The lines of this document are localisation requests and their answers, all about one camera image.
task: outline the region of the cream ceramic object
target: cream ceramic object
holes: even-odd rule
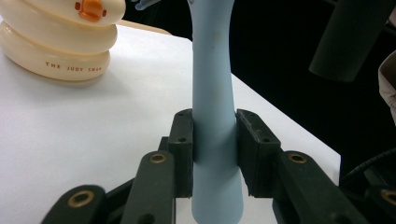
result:
[[[88,25],[106,26],[121,20],[124,0],[25,0],[27,3],[64,19]]]
[[[88,80],[107,70],[124,12],[123,0],[0,0],[0,47],[41,76]]]
[[[378,68],[379,94],[390,108],[396,125],[396,51],[393,51]]]
[[[81,81],[100,76],[108,67],[110,54],[83,56],[38,46],[17,34],[4,21],[0,25],[0,47],[15,63],[45,77]]]
[[[390,13],[389,22],[390,22],[393,26],[396,26],[396,8],[394,8],[393,11],[392,11],[392,13]]]
[[[115,24],[82,25],[53,16],[23,0],[0,0],[0,5],[0,14],[7,24],[47,48],[74,54],[97,54],[113,47],[117,40]]]

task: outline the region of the white table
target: white table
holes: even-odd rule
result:
[[[40,223],[71,188],[110,191],[133,178],[176,112],[191,108],[190,40],[118,29],[110,66],[87,82],[32,74],[0,50],[0,223]],[[235,76],[233,93],[235,109],[257,113],[284,150],[310,155],[338,183],[336,152]],[[240,223],[276,223],[272,200],[248,197],[243,186]],[[191,200],[177,199],[177,223],[195,223]]]

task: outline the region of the stacked ceramic rings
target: stacked ceramic rings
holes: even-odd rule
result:
[[[124,0],[0,0],[0,47],[41,76],[91,79],[106,71],[124,13]]]

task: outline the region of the black mechanical part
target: black mechanical part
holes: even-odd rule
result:
[[[109,211],[106,224],[119,224],[128,200],[134,178],[116,187],[106,194],[107,208]]]
[[[282,152],[280,141],[255,113],[236,110],[238,165],[247,184],[248,194],[270,198],[274,178],[273,163]]]
[[[168,138],[168,151],[175,157],[176,197],[192,196],[192,109],[175,114]]]
[[[390,186],[371,186],[365,194],[365,209],[371,223],[396,223],[396,189]]]
[[[394,8],[394,0],[337,1],[309,71],[335,81],[354,81]]]
[[[285,151],[277,162],[278,179],[285,191],[274,195],[275,206],[292,204],[299,220],[285,224],[369,223],[308,155]]]
[[[140,162],[120,223],[175,223],[175,212],[174,157],[150,152]]]
[[[93,185],[83,185],[67,191],[52,206],[42,224],[102,224],[106,223],[105,191]]]

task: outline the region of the light blue object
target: light blue object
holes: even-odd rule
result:
[[[156,3],[158,3],[161,0],[141,0],[139,3],[137,3],[136,5],[134,5],[134,8],[136,8],[136,10],[144,10],[149,6],[152,6]]]
[[[189,0],[192,19],[194,166],[199,224],[235,224],[243,213],[229,56],[233,0]]]

